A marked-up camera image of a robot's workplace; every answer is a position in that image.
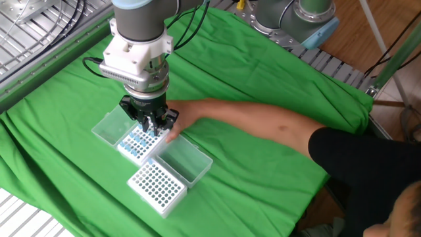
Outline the person's right hand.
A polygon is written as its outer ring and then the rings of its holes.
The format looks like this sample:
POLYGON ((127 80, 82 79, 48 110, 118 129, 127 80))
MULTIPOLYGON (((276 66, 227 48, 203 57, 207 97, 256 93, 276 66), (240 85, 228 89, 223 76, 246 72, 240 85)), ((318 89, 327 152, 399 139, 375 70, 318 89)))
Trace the person's right hand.
POLYGON ((175 140, 181 132, 190 127, 197 120, 203 117, 203 101, 202 100, 172 100, 168 102, 171 109, 179 112, 178 118, 173 124, 166 142, 170 143, 175 140))

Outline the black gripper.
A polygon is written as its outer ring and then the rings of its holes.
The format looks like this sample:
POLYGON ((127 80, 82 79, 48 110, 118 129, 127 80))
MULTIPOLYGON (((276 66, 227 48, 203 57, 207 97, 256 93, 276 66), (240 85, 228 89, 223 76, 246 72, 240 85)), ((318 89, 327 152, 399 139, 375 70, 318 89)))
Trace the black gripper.
POLYGON ((155 136, 158 136, 161 130, 171 129, 179 116, 177 110, 168 108, 165 93, 153 99, 124 95, 119 105, 131 120, 139 122, 144 132, 147 131, 148 115, 155 136))

